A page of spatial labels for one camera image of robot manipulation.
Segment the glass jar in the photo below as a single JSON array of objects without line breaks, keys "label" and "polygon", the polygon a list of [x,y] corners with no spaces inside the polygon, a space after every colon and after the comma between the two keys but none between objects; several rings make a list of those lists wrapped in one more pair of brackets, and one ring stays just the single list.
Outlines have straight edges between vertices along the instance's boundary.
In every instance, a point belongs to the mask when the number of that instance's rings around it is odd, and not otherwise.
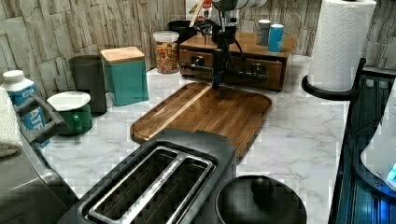
[{"label": "glass jar", "polygon": [[160,31],[154,33],[157,41],[156,61],[159,73],[170,74],[178,72],[178,43],[179,34],[173,31]]}]

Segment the black pot lid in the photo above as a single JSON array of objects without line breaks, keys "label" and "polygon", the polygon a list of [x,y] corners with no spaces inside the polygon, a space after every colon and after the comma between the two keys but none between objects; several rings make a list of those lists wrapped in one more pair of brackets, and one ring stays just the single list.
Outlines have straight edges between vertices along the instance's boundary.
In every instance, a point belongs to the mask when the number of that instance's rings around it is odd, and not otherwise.
[{"label": "black pot lid", "polygon": [[298,195],[263,175],[243,175],[227,182],[216,197],[223,224],[305,224],[306,211]]}]

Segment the dry food in jar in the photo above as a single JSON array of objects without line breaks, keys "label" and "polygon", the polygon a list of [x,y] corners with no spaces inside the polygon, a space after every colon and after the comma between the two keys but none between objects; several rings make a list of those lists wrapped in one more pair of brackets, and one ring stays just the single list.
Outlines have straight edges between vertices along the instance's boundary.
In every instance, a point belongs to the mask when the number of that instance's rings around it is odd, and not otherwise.
[{"label": "dry food in jar", "polygon": [[159,73],[178,72],[177,42],[157,42],[157,70]]}]

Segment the white countertop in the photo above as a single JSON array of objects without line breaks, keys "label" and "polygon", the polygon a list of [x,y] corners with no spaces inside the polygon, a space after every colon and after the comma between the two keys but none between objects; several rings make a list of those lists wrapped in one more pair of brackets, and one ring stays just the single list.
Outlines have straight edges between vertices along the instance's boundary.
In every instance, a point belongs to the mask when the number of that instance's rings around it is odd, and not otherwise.
[{"label": "white countertop", "polygon": [[[293,56],[282,92],[231,86],[264,94],[272,108],[237,175],[267,175],[283,182],[303,200],[309,224],[327,223],[349,102],[332,102],[307,94],[301,80],[310,58]],[[149,101],[111,106],[93,120],[92,129],[74,137],[55,136],[43,151],[49,164],[80,198],[140,145],[130,127],[152,107],[197,79],[180,73],[148,72]]]}]

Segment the black cooktop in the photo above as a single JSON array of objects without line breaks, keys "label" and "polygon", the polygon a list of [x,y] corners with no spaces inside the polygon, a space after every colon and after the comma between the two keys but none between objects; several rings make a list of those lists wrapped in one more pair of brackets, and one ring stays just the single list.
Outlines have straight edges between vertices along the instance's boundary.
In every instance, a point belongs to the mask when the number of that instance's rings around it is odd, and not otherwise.
[{"label": "black cooktop", "polygon": [[396,201],[367,186],[353,168],[354,155],[368,145],[383,116],[395,74],[394,70],[373,67],[365,67],[361,73],[360,94],[351,100],[348,111],[331,224],[396,223]]}]

